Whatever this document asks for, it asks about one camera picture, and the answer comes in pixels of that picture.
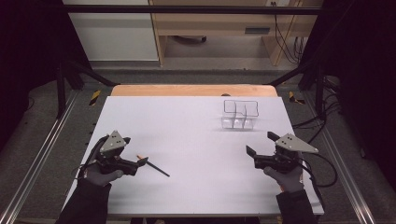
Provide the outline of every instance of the wooden cabinet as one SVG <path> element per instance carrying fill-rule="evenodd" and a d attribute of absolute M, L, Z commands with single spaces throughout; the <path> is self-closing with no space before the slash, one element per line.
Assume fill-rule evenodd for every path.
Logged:
<path fill-rule="evenodd" d="M 149 0 L 154 6 L 242 6 L 265 7 L 270 0 Z M 320 7 L 322 0 L 288 0 L 286 7 Z M 160 63 L 166 50 L 169 35 L 259 35 L 273 65 L 278 65 L 282 49 L 276 42 L 276 21 L 279 32 L 285 37 L 308 37 L 316 16 L 293 15 L 230 15 L 230 14 L 161 14 L 153 13 Z"/>

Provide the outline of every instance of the white table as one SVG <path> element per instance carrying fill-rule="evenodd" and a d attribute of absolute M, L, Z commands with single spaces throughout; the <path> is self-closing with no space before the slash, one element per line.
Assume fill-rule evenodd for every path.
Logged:
<path fill-rule="evenodd" d="M 221 128 L 224 100 L 259 103 L 253 131 Z M 110 96 L 92 134 L 84 162 L 99 138 L 118 130 L 130 137 L 121 156 L 136 155 L 150 166 L 136 176 L 114 181 L 108 213 L 120 217 L 257 217 L 279 214 L 279 186 L 255 169 L 246 145 L 258 154 L 273 155 L 275 144 L 268 131 L 280 136 L 293 133 L 279 97 L 219 96 Z M 305 189 L 315 214 L 323 214 L 312 184 L 304 173 Z M 76 182 L 69 191 L 71 196 Z"/>

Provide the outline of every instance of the black sleeve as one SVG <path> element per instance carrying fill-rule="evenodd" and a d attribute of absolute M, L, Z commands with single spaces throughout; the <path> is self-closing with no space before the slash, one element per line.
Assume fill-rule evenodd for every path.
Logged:
<path fill-rule="evenodd" d="M 293 193 L 283 192 L 276 195 L 276 199 L 284 224 L 317 223 L 304 189 Z"/>
<path fill-rule="evenodd" d="M 110 184 L 101 187 L 80 179 L 55 224 L 106 224 L 110 189 Z"/>

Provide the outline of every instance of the black pen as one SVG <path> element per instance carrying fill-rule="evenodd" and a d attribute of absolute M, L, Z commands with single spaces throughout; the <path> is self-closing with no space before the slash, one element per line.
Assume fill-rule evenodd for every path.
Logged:
<path fill-rule="evenodd" d="M 139 155 L 137 155 L 136 157 L 139 158 L 140 160 L 143 159 L 143 157 L 141 157 Z M 162 169 L 158 168 L 156 165 L 152 164 L 151 162 L 147 161 L 146 164 L 151 166 L 152 168 L 158 170 L 159 172 L 163 173 L 164 175 L 166 175 L 168 177 L 170 176 L 169 174 L 167 174 L 166 172 L 164 172 Z"/>

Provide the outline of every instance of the wall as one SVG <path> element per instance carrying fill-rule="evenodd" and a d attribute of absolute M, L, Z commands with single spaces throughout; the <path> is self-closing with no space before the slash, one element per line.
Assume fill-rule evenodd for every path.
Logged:
<path fill-rule="evenodd" d="M 148 5 L 147 0 L 64 0 L 66 5 Z M 158 61 L 149 14 L 71 13 L 90 61 Z"/>

